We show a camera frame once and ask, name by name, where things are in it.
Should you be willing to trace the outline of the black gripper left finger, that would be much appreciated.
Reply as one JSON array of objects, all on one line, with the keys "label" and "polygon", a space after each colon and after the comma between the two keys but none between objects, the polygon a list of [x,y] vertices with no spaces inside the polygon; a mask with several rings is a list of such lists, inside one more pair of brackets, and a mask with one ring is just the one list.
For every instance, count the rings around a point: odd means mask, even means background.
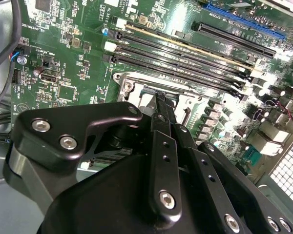
[{"label": "black gripper left finger", "polygon": [[133,154],[123,159],[146,156],[149,161],[147,202],[155,218],[159,223],[177,222],[182,213],[178,158],[165,100],[155,96],[156,111],[151,116],[128,102],[20,114],[12,141],[15,150],[28,159],[30,168],[38,167],[22,178],[38,197],[41,208],[47,213],[62,192],[79,183],[75,174],[86,153],[106,152],[112,138],[117,137],[133,149]]}]

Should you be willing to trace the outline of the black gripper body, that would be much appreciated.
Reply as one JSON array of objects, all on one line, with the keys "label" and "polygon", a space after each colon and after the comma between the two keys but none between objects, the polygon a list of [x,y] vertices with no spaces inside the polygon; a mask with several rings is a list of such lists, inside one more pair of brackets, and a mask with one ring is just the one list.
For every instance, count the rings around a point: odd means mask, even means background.
[{"label": "black gripper body", "polygon": [[149,161],[129,157],[62,192],[50,205],[41,234],[219,234],[221,222],[192,176],[179,171],[182,214],[170,228],[147,202]]}]

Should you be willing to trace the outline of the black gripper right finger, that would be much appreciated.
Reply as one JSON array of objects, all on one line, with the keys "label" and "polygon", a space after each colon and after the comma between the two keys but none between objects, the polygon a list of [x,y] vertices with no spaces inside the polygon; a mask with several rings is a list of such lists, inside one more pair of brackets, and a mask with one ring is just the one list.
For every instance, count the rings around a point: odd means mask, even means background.
[{"label": "black gripper right finger", "polygon": [[176,122],[174,104],[166,99],[167,117],[177,139],[179,162],[186,165],[205,205],[211,234],[293,234],[288,218],[215,146],[196,145],[189,130]]}]

